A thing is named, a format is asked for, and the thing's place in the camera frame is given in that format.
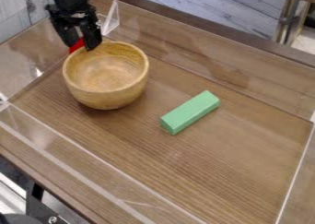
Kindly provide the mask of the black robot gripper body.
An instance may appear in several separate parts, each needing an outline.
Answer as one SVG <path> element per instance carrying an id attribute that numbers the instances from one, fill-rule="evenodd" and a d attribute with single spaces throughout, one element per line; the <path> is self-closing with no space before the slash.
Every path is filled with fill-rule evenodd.
<path id="1" fill-rule="evenodd" d="M 51 22 L 58 29 L 81 26 L 83 23 L 97 28 L 101 27 L 97 7 L 93 5 L 82 5 L 73 10 L 62 9 L 58 5 L 47 5 L 46 9 L 51 16 Z"/>

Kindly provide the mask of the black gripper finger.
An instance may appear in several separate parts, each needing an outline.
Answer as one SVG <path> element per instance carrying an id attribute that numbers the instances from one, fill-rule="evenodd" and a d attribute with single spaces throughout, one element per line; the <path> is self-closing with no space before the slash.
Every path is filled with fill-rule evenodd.
<path id="1" fill-rule="evenodd" d="M 89 51 L 91 51 L 103 42 L 101 26 L 98 25 L 98 23 L 83 21 L 81 24 L 81 31 L 83 33 L 86 48 Z"/>
<path id="2" fill-rule="evenodd" d="M 55 31 L 69 47 L 79 41 L 79 33 L 77 30 L 77 26 L 79 25 L 79 21 L 75 18 L 58 18 L 51 19 Z"/>

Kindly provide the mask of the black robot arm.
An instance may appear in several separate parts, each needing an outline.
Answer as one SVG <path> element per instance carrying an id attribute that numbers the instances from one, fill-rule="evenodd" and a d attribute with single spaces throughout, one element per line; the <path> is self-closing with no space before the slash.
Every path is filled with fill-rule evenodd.
<path id="1" fill-rule="evenodd" d="M 89 0 L 55 0 L 46 6 L 55 31 L 69 47 L 83 42 L 89 51 L 103 42 L 97 7 Z"/>

